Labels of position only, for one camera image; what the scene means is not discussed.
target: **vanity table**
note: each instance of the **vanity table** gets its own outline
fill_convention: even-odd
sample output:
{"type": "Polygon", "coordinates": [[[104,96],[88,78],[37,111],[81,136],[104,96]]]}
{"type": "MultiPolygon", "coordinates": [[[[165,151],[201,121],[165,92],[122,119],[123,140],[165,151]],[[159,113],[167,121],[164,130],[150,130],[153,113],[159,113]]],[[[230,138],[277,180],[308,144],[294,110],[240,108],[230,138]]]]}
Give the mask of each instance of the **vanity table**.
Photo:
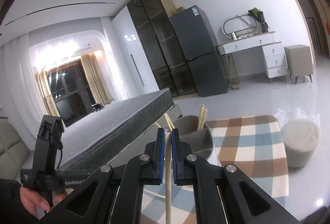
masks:
{"type": "Polygon", "coordinates": [[[227,65],[227,68],[230,69],[230,64],[233,66],[235,78],[234,82],[232,83],[232,89],[233,84],[237,85],[238,89],[239,83],[232,53],[257,46],[262,47],[265,73],[271,81],[272,78],[285,76],[288,74],[284,48],[282,42],[277,41],[275,31],[233,40],[217,46],[220,55],[223,55],[229,59],[229,65],[227,65]]]}

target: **white sheer curtain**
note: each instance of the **white sheer curtain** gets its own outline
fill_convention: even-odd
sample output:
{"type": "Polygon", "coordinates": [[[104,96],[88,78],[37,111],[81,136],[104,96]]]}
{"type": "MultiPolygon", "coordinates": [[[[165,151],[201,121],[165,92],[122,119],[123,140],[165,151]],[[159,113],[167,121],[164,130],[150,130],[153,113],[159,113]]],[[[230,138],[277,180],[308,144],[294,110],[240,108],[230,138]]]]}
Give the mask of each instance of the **white sheer curtain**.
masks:
{"type": "Polygon", "coordinates": [[[37,136],[42,117],[47,114],[34,78],[29,47],[28,33],[4,45],[2,52],[7,80],[1,82],[8,84],[10,98],[13,99],[16,110],[30,133],[19,134],[27,145],[37,136]]]}
{"type": "Polygon", "coordinates": [[[100,17],[107,44],[104,52],[114,77],[114,90],[121,100],[138,96],[138,92],[127,69],[127,65],[117,41],[116,34],[109,17],[100,17]]]}

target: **white tiled floor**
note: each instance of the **white tiled floor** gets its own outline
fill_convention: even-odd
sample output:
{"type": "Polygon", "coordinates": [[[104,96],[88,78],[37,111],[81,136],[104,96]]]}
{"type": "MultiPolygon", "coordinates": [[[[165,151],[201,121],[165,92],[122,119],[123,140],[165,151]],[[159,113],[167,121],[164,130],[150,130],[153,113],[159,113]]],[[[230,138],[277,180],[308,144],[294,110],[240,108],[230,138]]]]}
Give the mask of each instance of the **white tiled floor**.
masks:
{"type": "Polygon", "coordinates": [[[208,109],[207,120],[228,119],[250,115],[273,115],[278,108],[283,110],[300,107],[308,114],[320,115],[320,141],[318,148],[301,169],[289,170],[288,210],[301,220],[314,212],[319,206],[316,201],[323,199],[323,205],[330,204],[330,60],[317,57],[312,76],[297,85],[267,78],[243,81],[239,90],[230,90],[205,98],[184,98],[175,100],[182,114],[197,115],[200,104],[208,109]]]}

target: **refrigerator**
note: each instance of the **refrigerator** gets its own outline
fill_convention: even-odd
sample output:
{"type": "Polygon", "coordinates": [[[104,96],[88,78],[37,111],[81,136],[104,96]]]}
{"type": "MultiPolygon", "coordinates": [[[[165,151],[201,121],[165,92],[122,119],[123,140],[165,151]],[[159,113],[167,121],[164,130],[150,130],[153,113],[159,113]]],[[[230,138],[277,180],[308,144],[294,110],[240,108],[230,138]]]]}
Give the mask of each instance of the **refrigerator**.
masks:
{"type": "Polygon", "coordinates": [[[200,97],[228,92],[224,59],[217,52],[217,39],[205,12],[190,7],[170,17],[200,97]]]}

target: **window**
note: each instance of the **window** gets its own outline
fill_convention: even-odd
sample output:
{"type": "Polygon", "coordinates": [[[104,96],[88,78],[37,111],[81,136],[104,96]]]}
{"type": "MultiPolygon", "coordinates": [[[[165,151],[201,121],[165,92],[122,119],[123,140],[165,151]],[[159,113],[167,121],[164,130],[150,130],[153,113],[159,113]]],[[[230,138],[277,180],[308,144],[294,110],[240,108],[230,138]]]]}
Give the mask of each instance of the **window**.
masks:
{"type": "Polygon", "coordinates": [[[48,71],[47,78],[58,112],[67,127],[93,112],[95,100],[81,60],[48,71]]]}

